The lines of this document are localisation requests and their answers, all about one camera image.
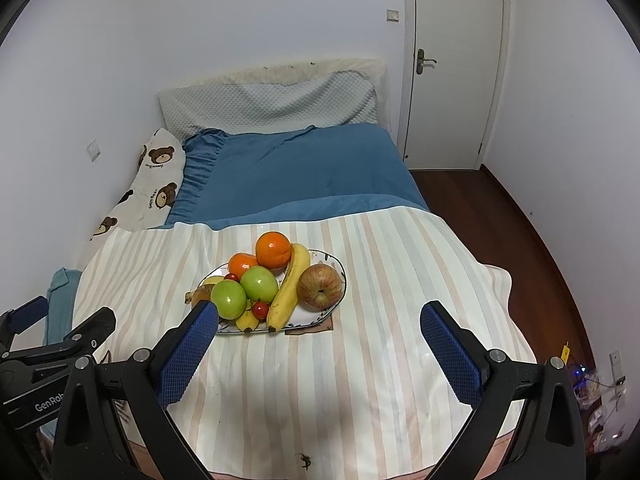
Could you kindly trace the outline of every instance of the blue towel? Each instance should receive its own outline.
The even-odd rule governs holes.
[[[71,332],[74,302],[80,284],[80,270],[59,269],[51,279],[47,291],[49,315],[47,316],[43,344],[60,343]]]

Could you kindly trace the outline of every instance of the bear print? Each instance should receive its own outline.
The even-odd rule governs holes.
[[[175,202],[175,190],[178,185],[175,182],[170,182],[166,186],[161,187],[156,195],[156,206],[162,209],[165,206],[171,207]]]
[[[112,218],[110,216],[107,216],[102,221],[102,223],[98,226],[98,228],[95,230],[94,236],[104,234],[105,232],[107,232],[109,229],[111,229],[117,223],[118,223],[118,219],[117,218]]]
[[[167,146],[166,148],[156,148],[149,151],[149,157],[154,164],[164,164],[174,158],[174,147]]]
[[[142,153],[140,153],[140,158],[138,159],[138,167],[142,166],[142,161],[145,160],[146,155],[146,144],[142,145]]]
[[[127,200],[127,198],[129,198],[131,195],[133,195],[133,190],[129,189],[120,199],[120,201],[118,202],[118,204],[122,204],[123,202],[125,202]]]

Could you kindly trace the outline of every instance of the orange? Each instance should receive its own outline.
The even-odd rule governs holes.
[[[255,243],[255,257],[267,269],[280,269],[291,259],[291,243],[284,234],[270,231]]]
[[[229,260],[228,269],[229,272],[235,274],[238,278],[242,278],[242,275],[247,272],[251,267],[258,265],[258,260],[255,256],[248,253],[234,254]]]

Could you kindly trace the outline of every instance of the door handle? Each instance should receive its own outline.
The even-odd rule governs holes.
[[[415,65],[415,73],[420,75],[422,73],[422,68],[425,63],[437,63],[435,59],[424,59],[424,50],[418,49],[418,62]]]

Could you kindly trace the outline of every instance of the wooden floor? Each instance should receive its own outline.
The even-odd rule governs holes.
[[[539,362],[560,355],[593,366],[574,300],[553,258],[506,190],[480,171],[412,171],[429,209],[444,218],[476,259],[510,272],[509,313]]]

